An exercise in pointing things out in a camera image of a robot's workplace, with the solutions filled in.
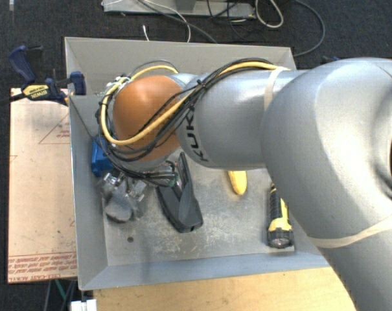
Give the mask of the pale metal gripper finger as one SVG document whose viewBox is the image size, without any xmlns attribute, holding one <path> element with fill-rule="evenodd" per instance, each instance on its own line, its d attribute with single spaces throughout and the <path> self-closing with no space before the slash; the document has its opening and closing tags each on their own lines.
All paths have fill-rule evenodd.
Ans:
<svg viewBox="0 0 392 311">
<path fill-rule="evenodd" d="M 138 179 L 127 179 L 126 195 L 131 206 L 138 206 L 144 198 L 144 191 L 147 184 Z"/>
<path fill-rule="evenodd" d="M 121 178 L 108 172 L 101 181 L 100 191 L 103 196 L 111 196 L 121 185 Z"/>
</svg>

